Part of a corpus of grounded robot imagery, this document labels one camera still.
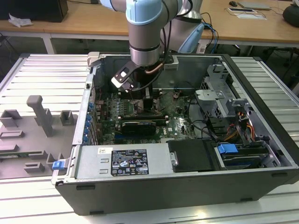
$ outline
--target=black plastic cover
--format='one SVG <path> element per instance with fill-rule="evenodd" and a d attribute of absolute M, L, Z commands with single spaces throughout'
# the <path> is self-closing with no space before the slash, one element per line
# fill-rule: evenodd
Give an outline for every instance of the black plastic cover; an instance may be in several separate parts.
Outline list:
<path fill-rule="evenodd" d="M 207 139 L 188 139 L 168 141 L 168 148 L 175 153 L 178 165 L 173 167 L 179 172 L 206 172 L 220 170 L 213 144 Z"/>

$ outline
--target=computer mouse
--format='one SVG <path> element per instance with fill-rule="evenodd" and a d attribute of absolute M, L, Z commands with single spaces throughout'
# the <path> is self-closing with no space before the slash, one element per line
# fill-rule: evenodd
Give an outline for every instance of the computer mouse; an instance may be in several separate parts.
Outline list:
<path fill-rule="evenodd" d="M 229 4 L 233 7 L 237 7 L 238 4 L 235 1 L 230 1 Z"/>

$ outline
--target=motherboard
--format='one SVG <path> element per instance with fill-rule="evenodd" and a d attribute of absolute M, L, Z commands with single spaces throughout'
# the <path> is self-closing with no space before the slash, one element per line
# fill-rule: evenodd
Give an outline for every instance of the motherboard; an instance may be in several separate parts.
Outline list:
<path fill-rule="evenodd" d="M 196 138 L 187 116 L 190 96 L 173 90 L 156 92 L 151 110 L 145 109 L 139 98 L 132 93 L 103 94 L 103 97 L 100 94 L 96 115 L 101 145 L 165 143 Z"/>

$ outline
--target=desk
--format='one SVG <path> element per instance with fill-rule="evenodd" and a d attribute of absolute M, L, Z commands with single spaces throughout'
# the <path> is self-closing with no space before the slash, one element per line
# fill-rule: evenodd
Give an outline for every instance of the desk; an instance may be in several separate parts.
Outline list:
<path fill-rule="evenodd" d="M 271 7 L 285 9 L 290 2 L 276 0 L 250 0 L 264 2 Z M 204 0 L 201 12 L 209 12 L 214 28 L 219 33 L 219 44 L 240 44 L 273 47 L 299 47 L 299 28 L 286 23 L 273 11 L 262 12 L 267 20 L 239 19 L 225 8 L 229 0 Z M 7 36 L 40 37 L 47 52 L 54 54 L 51 38 L 128 40 L 125 14 L 113 12 L 103 6 L 68 2 L 69 12 L 63 22 L 33 21 L 29 27 L 15 27 L 8 21 L 0 21 L 0 32 Z M 205 30 L 200 41 L 205 46 L 211 39 Z"/>

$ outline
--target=sticker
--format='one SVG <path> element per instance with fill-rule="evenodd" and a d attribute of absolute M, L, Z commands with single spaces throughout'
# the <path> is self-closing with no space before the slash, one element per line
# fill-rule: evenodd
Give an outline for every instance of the sticker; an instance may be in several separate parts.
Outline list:
<path fill-rule="evenodd" d="M 149 174 L 146 149 L 119 150 L 111 152 L 112 176 L 145 174 Z"/>
<path fill-rule="evenodd" d="M 110 154 L 112 150 L 112 147 L 98 148 L 98 154 Z"/>

